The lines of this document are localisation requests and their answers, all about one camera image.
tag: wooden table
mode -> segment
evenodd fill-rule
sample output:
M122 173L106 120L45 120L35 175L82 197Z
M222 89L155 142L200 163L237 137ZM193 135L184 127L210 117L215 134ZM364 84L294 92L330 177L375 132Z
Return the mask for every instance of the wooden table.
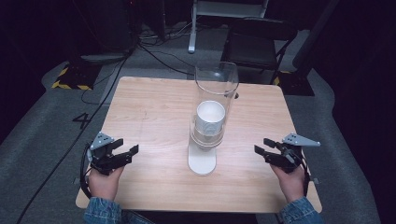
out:
M286 200L278 180L254 145L264 137L281 141L295 133L282 91L277 86L240 84L224 138L217 150L217 167L198 176L188 165L190 118L195 82L122 77L102 132L124 145L114 154L139 145L125 167L116 202L124 209L276 213ZM279 153L277 149L264 147ZM317 211L321 204L311 182L307 198ZM76 204L85 208L82 191Z

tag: chair leg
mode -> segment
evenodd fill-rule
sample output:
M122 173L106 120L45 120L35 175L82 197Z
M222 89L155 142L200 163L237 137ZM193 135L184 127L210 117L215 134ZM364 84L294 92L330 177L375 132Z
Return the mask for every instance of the chair leg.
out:
M270 85L274 85L274 81L277 78L277 70L274 71L273 76L271 77Z
M220 59L221 62L226 62L225 54L226 53L223 51L222 54L221 54L221 59Z

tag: blue jeans sleeve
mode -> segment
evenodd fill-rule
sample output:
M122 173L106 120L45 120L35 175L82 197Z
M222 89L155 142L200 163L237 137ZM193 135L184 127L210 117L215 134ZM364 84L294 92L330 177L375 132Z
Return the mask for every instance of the blue jeans sleeve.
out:
M84 220L86 223L94 224L154 224L134 211L122 211L117 203L96 197L90 198Z
M320 214L305 197L286 205L280 215L285 224L324 223Z
M120 205L112 201L91 197L84 213L86 223L113 224L121 223Z

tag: cable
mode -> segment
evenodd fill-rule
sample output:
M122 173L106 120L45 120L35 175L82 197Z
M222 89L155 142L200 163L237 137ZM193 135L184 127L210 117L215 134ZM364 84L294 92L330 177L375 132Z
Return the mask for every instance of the cable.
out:
M165 37L167 37L167 39L165 39L164 41L162 41L157 35L152 35L149 30L145 30L144 32L148 32L148 36L140 36L140 39L151 39L151 38L156 38L154 43L148 43L148 42L143 42L141 41L141 44L146 46L146 47L153 47L153 46L160 46L164 43L166 43L169 40L175 40L175 39L179 39L181 38L183 35L189 35L186 34L187 30L186 28L189 27L191 25L191 22L187 23L186 25L184 25L183 27L181 27L180 29L178 29L178 31L176 31L175 34L173 33L174 28L171 28L171 32L169 32L168 34L165 35Z
M81 59L91 65L107 65L107 64L111 64L111 63L119 63L122 60L124 60L125 58L128 58L129 55L130 55L129 53L124 53L123 56L120 56L118 58L102 59L102 60L91 60L91 59L84 59L84 58L81 58Z
M151 53L150 51L148 51L145 47L143 47L143 46L140 45L140 44L138 44L138 45L139 45L140 48L142 48L144 51L146 51L148 54L150 54L153 58L155 58L158 62L160 62L161 64L165 65L166 67L168 67L168 68L170 68L170 69L172 69L172 70L174 70L174 71L176 71L176 72L185 74L185 75L187 75L187 76L194 76L194 74L192 74L192 73L186 73L186 72L183 72L183 71L179 71L179 70L177 70L177 69L175 69L175 68L169 66L168 64L164 63L164 62L161 61L159 58L157 58L153 53Z
M99 109L102 107L103 103L106 101L108 95L111 93L111 90L113 89L117 77L120 74L120 70L123 67L123 65L125 64L126 60L128 59L128 57L126 57L124 59L124 61L122 62L119 71L116 75L116 78L114 79L113 84L110 87L110 90L108 91L105 99L103 100L103 102L101 104L99 104L99 106L96 108L96 110L93 112L90 120L92 120L95 115L97 114L97 112L99 111ZM47 176L47 178L44 180L44 182L40 185L40 187L37 189L37 191L35 192L35 194L33 195L33 197L30 199L29 203L26 204L26 206L23 208L23 211L21 212L20 217L18 218L17 224L21 223L23 216L25 215L27 209L29 208L29 206L32 204L33 200L35 199L35 197L38 195L38 193L44 188L44 186L47 184L47 182L50 180L50 178L52 177L53 173L55 173L55 171L58 169L58 167L61 165L62 161L64 161L64 158L66 158L66 156L70 153L71 149L74 147L74 145L76 144L76 142L78 141L78 139L82 136L82 134L84 133L84 131L87 129L87 127L89 126L89 122L87 123L87 125L85 125L82 130L79 132L78 136L76 137L76 139L73 141L72 145L66 150L66 152L64 153L64 155L61 157L61 159L56 163L55 167L51 170L51 172L49 173L49 175Z
M308 192L309 181L311 181L310 174L308 173L308 165L306 163L306 159L305 159L304 155L302 155L302 157L300 158L299 156L296 155L296 153L294 153L294 151L291 151L290 153L293 154L300 161L301 165L303 166L303 169L304 169L304 196L306 196L306 194Z
M188 65L188 66L195 67L193 64L187 63L187 62L185 62L185 61L183 61L183 60L179 59L179 58L178 58L176 55L174 55L174 54L165 53L165 52L158 51L158 50L152 50L152 51L151 51L151 53L161 53L161 54L166 54L166 55L169 55L169 56L172 56L172 57L174 57L174 58L178 59L179 61L183 62L184 64L186 64L186 65Z
M86 159L86 155L87 155L89 148L90 148L90 146L87 144L84 148L83 153L82 153L81 165L79 166L79 184L80 184L82 191L85 193L85 195L87 195L88 198L91 198L92 195L91 195L90 191L88 190L88 183L85 180L85 176L91 170L91 168L88 169L88 171L84 174L85 159Z
M111 77L111 76L113 75L113 73L116 71L116 67L117 67L119 64L120 64L120 62L118 62L118 63L116 64L116 66L114 66L113 71L111 71L111 73L110 73L109 75L107 75L106 77L102 78L101 80L99 80L98 82L96 82L95 84L93 84L93 86L96 86L96 85L98 85L99 83L101 83L101 82L103 82L104 80L106 80L106 79L108 79L109 77ZM87 104L87 105L99 105L99 103L92 103L92 102L87 102L87 101L85 101L85 100L83 99L83 98L84 98L85 92L87 92L87 90L85 90L85 91L81 94L81 97L80 97L80 99L81 99L81 101L82 101L83 103L85 103L85 104Z

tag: white paper cup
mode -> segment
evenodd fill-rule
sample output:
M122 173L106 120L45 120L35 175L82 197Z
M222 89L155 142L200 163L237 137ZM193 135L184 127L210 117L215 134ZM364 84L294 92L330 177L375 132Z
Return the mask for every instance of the white paper cup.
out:
M195 128L203 135L215 135L222 129L224 107L216 101L203 101L197 107Z

